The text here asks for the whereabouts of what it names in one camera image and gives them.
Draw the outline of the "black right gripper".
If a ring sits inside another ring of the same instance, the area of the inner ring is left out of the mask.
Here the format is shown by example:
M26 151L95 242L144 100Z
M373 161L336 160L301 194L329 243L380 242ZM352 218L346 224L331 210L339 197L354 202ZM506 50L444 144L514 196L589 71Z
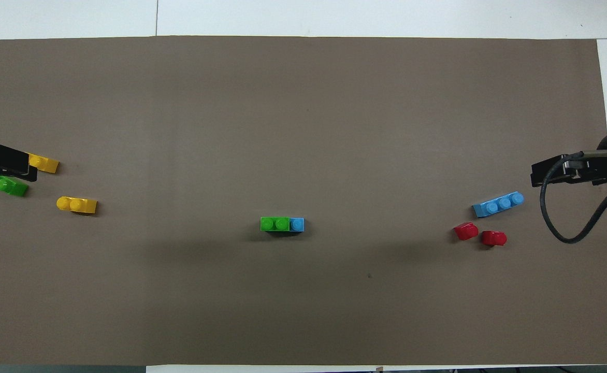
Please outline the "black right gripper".
M530 182L533 188L543 184L560 183L559 177L545 179L545 175L560 159L566 155L557 155L531 165ZM593 185L607 183L607 151L581 151L569 155L562 162L562 169L567 175L566 183L578 184L590 182Z

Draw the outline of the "yellow two-stud toy block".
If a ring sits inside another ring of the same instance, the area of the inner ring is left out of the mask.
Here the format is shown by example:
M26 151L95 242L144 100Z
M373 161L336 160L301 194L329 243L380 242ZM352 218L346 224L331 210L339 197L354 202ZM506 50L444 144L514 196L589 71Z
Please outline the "yellow two-stud toy block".
M45 156L28 153L28 161L31 167L35 167L38 171L46 173L56 173L60 161L51 159Z
M60 198L58 198L56 201L56 206L59 210L78 214L95 214L97 204L97 200L70 196L60 196Z

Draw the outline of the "brown table mat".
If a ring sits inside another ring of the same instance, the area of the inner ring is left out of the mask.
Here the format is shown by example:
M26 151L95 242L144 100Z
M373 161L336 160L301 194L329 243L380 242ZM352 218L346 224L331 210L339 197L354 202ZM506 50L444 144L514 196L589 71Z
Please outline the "brown table mat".
M0 40L0 144L60 161L0 192L0 364L607 364L607 213L529 183L605 135L588 39Z

